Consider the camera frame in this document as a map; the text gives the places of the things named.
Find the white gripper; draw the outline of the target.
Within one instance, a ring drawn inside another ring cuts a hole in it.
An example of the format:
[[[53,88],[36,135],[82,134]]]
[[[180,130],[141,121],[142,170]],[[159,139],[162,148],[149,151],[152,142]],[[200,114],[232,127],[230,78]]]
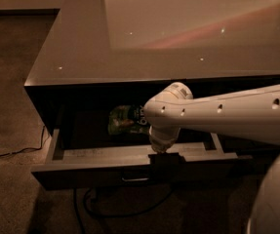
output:
[[[151,126],[149,129],[149,141],[156,153],[166,153],[177,141],[180,128],[166,127],[157,128]]]

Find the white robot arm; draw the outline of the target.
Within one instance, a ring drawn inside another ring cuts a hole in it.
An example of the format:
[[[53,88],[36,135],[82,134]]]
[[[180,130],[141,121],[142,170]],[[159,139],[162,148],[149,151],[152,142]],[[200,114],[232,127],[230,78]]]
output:
[[[181,129],[280,145],[280,84],[195,98],[176,82],[144,105],[152,149],[164,153]]]

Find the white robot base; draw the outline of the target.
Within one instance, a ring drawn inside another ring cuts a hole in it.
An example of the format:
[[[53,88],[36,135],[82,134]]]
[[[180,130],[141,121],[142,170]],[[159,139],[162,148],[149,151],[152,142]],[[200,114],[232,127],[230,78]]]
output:
[[[280,234],[280,155],[262,180],[246,234]]]

